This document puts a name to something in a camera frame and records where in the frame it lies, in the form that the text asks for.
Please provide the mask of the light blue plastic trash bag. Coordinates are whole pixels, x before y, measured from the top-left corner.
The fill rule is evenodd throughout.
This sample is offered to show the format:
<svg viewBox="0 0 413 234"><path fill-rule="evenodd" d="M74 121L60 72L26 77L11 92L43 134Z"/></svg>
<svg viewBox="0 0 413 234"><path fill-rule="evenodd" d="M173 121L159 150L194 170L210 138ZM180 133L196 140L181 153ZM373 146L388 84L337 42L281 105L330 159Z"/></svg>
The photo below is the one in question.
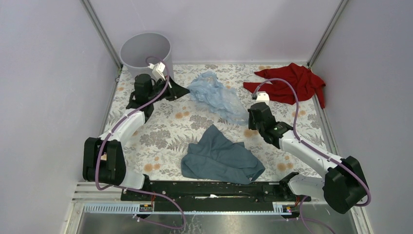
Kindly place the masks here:
<svg viewBox="0 0 413 234"><path fill-rule="evenodd" d="M227 88L213 71L199 74L187 87L190 99L231 124L247 125L248 112L234 88Z"/></svg>

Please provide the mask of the grey plastic trash bin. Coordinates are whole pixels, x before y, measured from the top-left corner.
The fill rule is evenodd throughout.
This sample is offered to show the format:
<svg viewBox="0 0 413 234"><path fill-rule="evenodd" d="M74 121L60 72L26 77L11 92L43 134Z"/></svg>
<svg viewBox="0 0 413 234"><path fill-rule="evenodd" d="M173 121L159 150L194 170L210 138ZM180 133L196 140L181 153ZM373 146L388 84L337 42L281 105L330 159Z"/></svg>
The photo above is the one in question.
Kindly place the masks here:
<svg viewBox="0 0 413 234"><path fill-rule="evenodd" d="M140 74L151 75L148 64L156 64L159 59L174 77L171 43L159 33L146 32L131 37L121 46L119 57L132 78Z"/></svg>

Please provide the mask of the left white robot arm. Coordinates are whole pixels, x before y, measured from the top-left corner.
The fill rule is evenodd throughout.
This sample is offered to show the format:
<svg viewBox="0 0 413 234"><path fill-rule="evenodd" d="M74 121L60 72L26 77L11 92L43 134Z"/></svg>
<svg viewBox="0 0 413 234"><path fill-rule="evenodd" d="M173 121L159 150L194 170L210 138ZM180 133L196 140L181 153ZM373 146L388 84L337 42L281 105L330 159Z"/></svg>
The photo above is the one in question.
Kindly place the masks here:
<svg viewBox="0 0 413 234"><path fill-rule="evenodd" d="M173 79L155 81L149 74L137 75L134 91L121 119L99 137L89 137L84 143L82 175L86 181L98 181L111 186L131 188L139 200L151 194L145 176L129 170L122 146L143 126L154 111L153 104L166 99L173 101L189 93Z"/></svg>

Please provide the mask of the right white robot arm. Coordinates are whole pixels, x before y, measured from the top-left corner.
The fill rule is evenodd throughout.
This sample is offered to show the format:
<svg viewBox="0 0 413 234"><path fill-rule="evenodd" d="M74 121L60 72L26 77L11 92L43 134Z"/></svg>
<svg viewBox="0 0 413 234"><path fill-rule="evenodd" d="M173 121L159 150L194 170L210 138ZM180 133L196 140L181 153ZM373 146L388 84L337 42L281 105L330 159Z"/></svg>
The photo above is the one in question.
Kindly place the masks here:
<svg viewBox="0 0 413 234"><path fill-rule="evenodd" d="M264 141L290 153L310 166L320 177L292 175L279 188L281 198L293 200L297 195L322 199L336 212L344 214L353 206L371 202L371 193L361 165L352 156L342 158L301 138L285 122L276 121L265 102L248 109L248 126L259 132Z"/></svg>

